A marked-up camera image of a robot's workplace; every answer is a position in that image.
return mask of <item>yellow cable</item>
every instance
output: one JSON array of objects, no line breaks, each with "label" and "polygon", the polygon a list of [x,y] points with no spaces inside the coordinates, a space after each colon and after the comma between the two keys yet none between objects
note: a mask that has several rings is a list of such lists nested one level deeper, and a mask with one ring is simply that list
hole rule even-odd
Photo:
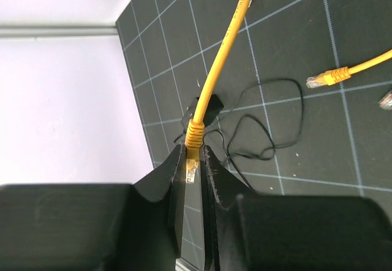
[{"label": "yellow cable", "polygon": [[209,99],[211,98],[215,84],[222,71],[230,49],[233,46],[235,37],[241,27],[241,23],[244,20],[250,1],[251,0],[238,1],[232,21],[228,26],[226,35],[223,38],[222,44],[220,45],[219,51],[203,86],[202,93],[200,94],[200,98],[196,106],[194,118],[189,121],[185,139],[188,182],[193,182],[194,174],[199,167],[199,151],[202,146],[204,132],[203,118],[207,110]]},{"label": "yellow cable", "polygon": [[349,79],[354,73],[358,73],[360,71],[373,67],[391,58],[392,58],[392,50],[389,50],[386,53],[383,53],[382,55],[377,56],[376,58],[373,58],[366,62],[363,62],[362,64],[359,64],[357,66],[351,68],[342,67],[334,70],[328,70],[317,76],[309,77],[306,80],[306,85],[312,89],[319,86],[326,86],[326,85],[331,86],[333,84],[340,83],[341,81]]}]

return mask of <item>thin black wire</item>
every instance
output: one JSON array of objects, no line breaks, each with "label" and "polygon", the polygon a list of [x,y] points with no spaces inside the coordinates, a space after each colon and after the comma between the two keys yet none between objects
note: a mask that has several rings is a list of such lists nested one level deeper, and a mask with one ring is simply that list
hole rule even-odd
[{"label": "thin black wire", "polygon": [[[300,102],[301,102],[301,112],[300,112],[300,123],[299,123],[299,127],[298,127],[298,131],[295,135],[295,137],[291,140],[291,141],[287,141],[284,143],[275,143],[272,139],[272,136],[270,135],[268,129],[265,127],[265,125],[254,115],[251,114],[244,114],[241,116],[241,118],[239,119],[234,132],[232,134],[232,137],[229,139],[227,146],[225,145],[225,138],[223,136],[223,133],[218,129],[212,129],[212,130],[208,130],[207,132],[205,132],[204,136],[203,136],[203,144],[205,143],[205,137],[207,135],[210,135],[212,133],[218,133],[220,135],[220,138],[222,139],[222,148],[223,151],[225,153],[225,160],[221,161],[221,163],[225,166],[229,163],[231,163],[233,165],[233,167],[235,168],[235,170],[237,171],[237,173],[239,174],[239,176],[242,178],[242,180],[244,181],[244,183],[253,191],[255,191],[256,193],[260,193],[259,191],[257,191],[256,189],[253,188],[253,186],[249,183],[249,181],[247,180],[247,178],[244,176],[244,174],[241,172],[241,170],[238,168],[237,164],[234,162],[234,157],[243,157],[246,159],[250,159],[250,160],[261,160],[261,161],[268,161],[271,160],[275,157],[276,154],[276,150],[277,149],[284,149],[287,147],[291,147],[294,146],[296,143],[298,143],[298,141],[301,139],[302,136],[302,132],[303,132],[303,122],[304,122],[304,95],[303,95],[303,91],[301,88],[301,85],[299,84],[299,82],[297,82],[296,80],[293,80],[291,78],[278,78],[278,79],[273,79],[273,80],[265,80],[262,81],[260,83],[257,84],[253,84],[249,87],[247,87],[245,90],[242,91],[241,95],[239,96],[238,101],[235,103],[235,105],[229,110],[227,111],[222,117],[217,118],[216,121],[214,121],[210,127],[212,127],[214,124],[216,124],[218,121],[221,122],[223,119],[225,119],[228,115],[230,115],[239,105],[239,103],[241,102],[241,99],[243,97],[243,95],[248,92],[249,90],[255,88],[255,87],[261,87],[264,86],[266,84],[272,84],[272,83],[279,83],[279,82],[290,82],[293,83],[296,88],[298,89],[298,92],[300,94]],[[254,122],[256,122],[257,125],[259,125],[264,134],[267,136],[268,141],[270,143],[270,146],[266,147],[265,149],[263,149],[259,154],[255,154],[253,152],[243,152],[243,150],[238,150],[235,152],[232,152],[230,150],[230,145],[233,143],[233,140],[235,139],[235,136],[238,133],[238,130],[241,126],[241,124],[243,123],[243,121],[245,119],[250,119]],[[180,134],[174,142],[177,142],[183,135],[185,135],[186,132],[183,132],[182,134]]]}]

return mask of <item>grid mat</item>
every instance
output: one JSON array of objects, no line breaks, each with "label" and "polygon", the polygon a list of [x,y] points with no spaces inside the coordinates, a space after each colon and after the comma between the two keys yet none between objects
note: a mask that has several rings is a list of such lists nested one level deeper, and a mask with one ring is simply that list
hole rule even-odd
[{"label": "grid mat", "polygon": [[[173,149],[180,119],[200,95],[238,0],[132,0],[117,21],[130,80],[154,166]],[[283,195],[361,195],[392,219],[390,111],[377,102],[392,87],[392,60],[344,84],[309,90],[306,78],[353,66],[392,46],[392,0],[253,0],[215,93],[226,113],[260,80],[298,80],[305,94],[301,141],[271,161],[238,159],[259,191]],[[298,92],[290,84],[249,91],[219,128],[230,137],[239,118],[257,116],[275,141],[291,139],[299,121]],[[260,152],[267,138],[245,124],[233,149]],[[207,138],[224,153],[218,135]],[[188,185],[183,258],[204,261],[200,185]]]}]

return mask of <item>ethernet cable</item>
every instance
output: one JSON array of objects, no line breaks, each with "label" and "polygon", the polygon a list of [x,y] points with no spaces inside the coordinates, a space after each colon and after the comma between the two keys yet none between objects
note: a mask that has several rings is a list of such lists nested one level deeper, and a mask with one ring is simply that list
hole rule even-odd
[{"label": "ethernet cable", "polygon": [[203,142],[204,123],[203,118],[206,113],[209,99],[215,88],[215,84],[221,74],[223,65],[234,44],[241,23],[244,20],[246,11],[251,0],[239,0],[235,9],[233,18],[228,26],[225,37],[220,45],[219,51],[215,57],[211,70],[207,76],[205,84],[200,94],[199,101],[196,106],[194,118],[189,121],[185,145],[186,145],[186,182],[193,183],[195,173],[200,167],[200,148]]},{"label": "ethernet cable", "polygon": [[334,70],[328,70],[328,71],[321,73],[317,76],[309,77],[306,80],[306,85],[311,89],[314,89],[314,88],[320,87],[320,86],[326,86],[326,85],[331,86],[333,84],[340,83],[341,81],[344,81],[344,80],[351,78],[351,76],[355,73],[358,73],[360,71],[363,71],[365,69],[373,67],[373,66],[380,64],[386,60],[389,60],[391,58],[392,58],[392,50],[389,50],[386,53],[383,53],[380,56],[377,56],[376,58],[368,60],[368,61],[366,61],[362,64],[359,64],[357,66],[354,66],[351,68],[341,67],[341,68],[334,69]]}]

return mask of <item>black cable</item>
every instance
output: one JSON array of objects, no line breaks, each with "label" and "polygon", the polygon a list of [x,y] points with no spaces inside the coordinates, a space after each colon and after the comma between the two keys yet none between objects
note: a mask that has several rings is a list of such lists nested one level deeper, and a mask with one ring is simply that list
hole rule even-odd
[{"label": "black cable", "polygon": [[[223,151],[225,153],[225,160],[221,161],[221,163],[225,166],[226,164],[231,163],[233,165],[233,167],[235,168],[235,170],[237,171],[237,173],[239,174],[239,176],[241,176],[242,180],[244,181],[244,183],[253,191],[260,193],[259,191],[257,191],[256,189],[253,188],[253,186],[249,183],[249,181],[246,179],[246,177],[244,176],[244,174],[241,172],[241,170],[239,170],[237,164],[234,162],[234,157],[243,157],[243,158],[247,158],[250,160],[261,160],[261,161],[268,161],[271,160],[275,157],[276,154],[276,150],[277,149],[283,149],[286,147],[291,147],[293,145],[295,145],[300,139],[301,139],[301,135],[303,132],[303,122],[304,122],[304,96],[303,96],[303,91],[301,88],[301,85],[299,84],[299,82],[297,82],[296,80],[293,80],[291,78],[278,78],[278,79],[274,79],[274,80],[265,80],[262,81],[261,83],[257,83],[257,84],[253,84],[251,86],[249,86],[248,88],[246,88],[245,90],[242,91],[241,95],[239,96],[238,101],[236,102],[236,104],[229,110],[227,111],[221,118],[218,118],[216,121],[214,121],[209,127],[213,126],[214,124],[216,124],[218,121],[221,122],[223,119],[225,119],[229,114],[231,114],[235,108],[237,108],[237,106],[239,105],[239,103],[241,102],[241,99],[243,97],[243,95],[251,90],[252,88],[255,87],[261,87],[263,85],[266,84],[272,84],[272,83],[279,83],[279,82],[291,82],[293,83],[296,88],[298,89],[298,92],[300,94],[300,101],[301,101],[301,112],[300,112],[300,123],[299,123],[299,127],[298,127],[298,131],[294,137],[293,140],[291,141],[287,141],[284,143],[275,143],[272,139],[272,136],[270,135],[268,129],[264,126],[264,124],[254,115],[251,114],[244,114],[241,116],[241,118],[239,119],[232,137],[229,139],[227,146],[225,145],[225,138],[223,136],[223,133],[215,128],[212,130],[207,130],[203,136],[203,144],[205,143],[205,137],[207,135],[210,135],[212,133],[218,133],[222,139],[222,148]],[[238,133],[238,130],[241,126],[241,123],[243,122],[243,120],[245,119],[250,119],[254,122],[256,122],[256,124],[258,124],[262,130],[264,131],[265,135],[267,136],[269,142],[270,142],[270,146],[266,147],[265,149],[263,149],[260,154],[255,154],[253,152],[243,152],[243,151],[235,151],[235,152],[231,152],[230,151],[230,145],[232,144],[233,140],[235,139],[235,136]],[[179,135],[176,139],[175,142],[177,142],[177,140],[179,140],[183,135],[185,135],[186,132],[183,132],[181,135]]]}]

